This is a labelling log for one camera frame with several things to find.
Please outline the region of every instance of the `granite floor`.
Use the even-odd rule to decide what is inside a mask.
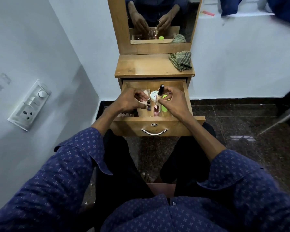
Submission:
[[[192,105],[192,109],[195,116],[206,117],[221,143],[263,165],[280,187],[290,193],[290,127],[282,123],[258,135],[277,120],[275,104]],[[136,166],[153,179],[158,176],[178,139],[126,137]],[[94,202],[94,177],[92,183],[84,203]]]

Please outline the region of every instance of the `green checkered cloth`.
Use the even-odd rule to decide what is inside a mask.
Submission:
[[[182,52],[170,54],[168,57],[172,64],[180,71],[186,69],[190,70],[192,68],[190,51],[184,50]]]
[[[186,38],[181,34],[177,34],[172,40],[172,43],[181,43],[181,42],[186,42]]]

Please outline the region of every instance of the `wooden mirror frame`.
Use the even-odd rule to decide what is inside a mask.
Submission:
[[[202,0],[200,0],[200,4],[197,10],[197,16],[195,19],[190,42],[131,44],[125,0],[108,0],[108,6],[111,12],[119,54],[171,54],[183,50],[190,50],[195,26],[197,25],[197,19],[200,13],[201,3]]]

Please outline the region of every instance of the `power socket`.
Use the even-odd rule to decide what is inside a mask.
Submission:
[[[42,109],[51,91],[37,80],[23,101],[16,107],[8,121],[29,131],[39,111]]]

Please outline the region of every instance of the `silver curved handle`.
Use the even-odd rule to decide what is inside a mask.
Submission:
[[[149,134],[149,135],[151,135],[151,136],[159,136],[160,134],[163,134],[164,132],[166,132],[166,131],[168,131],[168,129],[165,129],[165,130],[163,130],[162,132],[160,132],[160,133],[157,133],[157,134],[152,134],[152,133],[150,133],[150,132],[147,132],[146,130],[144,130],[144,129],[141,129],[144,133],[147,133],[147,134]]]

